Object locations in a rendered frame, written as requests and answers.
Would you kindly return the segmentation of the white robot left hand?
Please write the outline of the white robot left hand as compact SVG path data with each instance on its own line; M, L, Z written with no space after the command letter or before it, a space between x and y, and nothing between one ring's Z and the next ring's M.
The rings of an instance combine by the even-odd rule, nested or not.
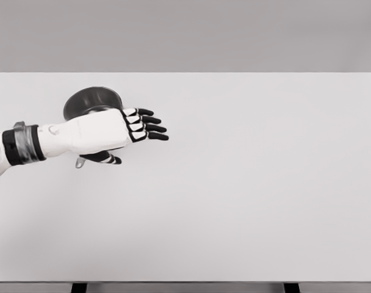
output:
M154 117L154 112L142 108L108 109L81 116L77 120L77 139L73 150L79 160L120 165L122 160L111 153L144 140L168 141L167 129Z

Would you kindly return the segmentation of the dark grey metal pot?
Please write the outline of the dark grey metal pot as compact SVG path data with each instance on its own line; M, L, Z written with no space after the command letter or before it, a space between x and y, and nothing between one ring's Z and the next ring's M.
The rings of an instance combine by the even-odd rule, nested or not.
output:
M76 92L66 101L63 108L63 117L66 121L69 121L82 115L108 109L123 109L123 103L119 94L106 87L89 87ZM110 154L109 150L79 155L75 167L82 168L85 161L114 165L121 164L121 159Z

